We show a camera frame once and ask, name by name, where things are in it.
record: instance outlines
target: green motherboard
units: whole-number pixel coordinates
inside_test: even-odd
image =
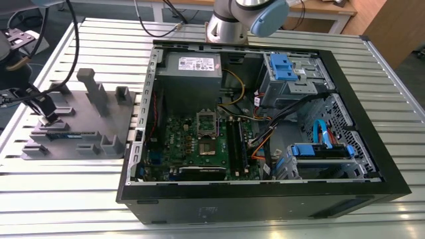
[[[250,121],[238,119],[240,136],[242,148],[246,149],[248,140],[253,138]],[[229,119],[210,119],[197,117],[169,117],[166,120],[164,149],[161,152],[149,151],[148,161],[152,164],[150,173],[156,181],[173,181],[170,177],[173,170],[180,167],[220,167],[225,168],[224,180],[258,180],[258,164],[256,161],[244,164],[241,173],[232,170],[229,147],[234,144],[228,143]],[[210,130],[216,127],[214,136],[198,137],[198,129]],[[240,158],[249,159],[246,150],[240,150],[244,154]]]

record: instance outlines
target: slotted table surface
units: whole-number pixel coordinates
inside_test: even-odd
[[[150,22],[146,27],[160,34],[173,24]],[[73,36],[69,27],[34,82],[41,89],[65,78],[73,60]],[[80,38],[76,69],[93,68],[94,79],[104,83],[105,90],[128,86],[138,92],[130,125],[134,127],[153,38],[136,21],[93,18],[81,23]],[[168,39],[204,42],[204,26],[186,25]],[[333,51],[413,193],[332,220],[145,226],[125,205],[114,202],[122,159],[24,161],[20,158],[37,122],[21,105],[0,137],[0,237],[424,237],[425,115],[373,45],[357,36],[292,31],[278,31],[268,38],[250,35],[249,43]],[[72,90],[82,89],[74,74],[66,85]],[[133,133],[129,128],[128,140]]]

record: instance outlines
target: ram slot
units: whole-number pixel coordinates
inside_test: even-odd
[[[244,172],[238,122],[228,121],[225,123],[225,128],[226,128],[226,143],[228,143],[228,156],[229,156],[229,162],[230,162],[230,172],[232,172],[232,175],[238,176]]]
[[[241,158],[242,158],[242,166],[244,168],[248,167],[248,157],[246,157],[246,143],[245,143],[245,137],[244,137],[244,129],[241,126],[241,122],[237,122],[237,128],[238,128],[238,137],[240,137],[240,146],[241,146]]]

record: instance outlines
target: motherboard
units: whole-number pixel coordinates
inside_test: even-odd
[[[257,162],[245,150],[253,137],[250,121],[169,117],[161,151],[149,150],[149,181],[258,180]]]

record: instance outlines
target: floor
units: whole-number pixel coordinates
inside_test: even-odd
[[[73,8],[78,16],[78,20],[82,20],[84,17],[94,17],[94,18],[109,18],[109,19],[122,19],[122,20],[136,20],[136,11],[130,6],[117,6],[117,5],[98,5],[98,4],[86,4],[86,3],[73,3]],[[29,12],[29,14],[37,14],[36,10]],[[153,21],[153,13],[152,9],[148,7],[140,7],[140,15],[142,20]],[[212,12],[200,11],[197,13],[196,10],[185,10],[182,12],[185,18],[190,21],[192,24],[204,24],[205,21],[209,20],[212,16]],[[0,28],[5,28],[6,15],[0,16]],[[168,9],[164,10],[164,21],[165,22],[180,22],[178,18],[172,16],[172,13]],[[50,47],[38,53],[32,60],[32,70],[33,75],[30,77],[30,81],[34,81],[36,76],[42,68],[44,63],[48,60],[48,57],[62,37],[62,34],[70,23],[70,14],[69,11],[57,11],[53,7],[50,8],[49,18],[48,18],[48,26],[45,39],[50,45]],[[408,86],[413,96],[417,98],[417,101],[425,107],[425,60],[420,60],[412,54],[398,69],[396,69],[396,73],[401,78],[402,82]],[[0,132],[5,127],[12,114],[16,110],[17,106],[12,106],[5,109],[0,109]]]

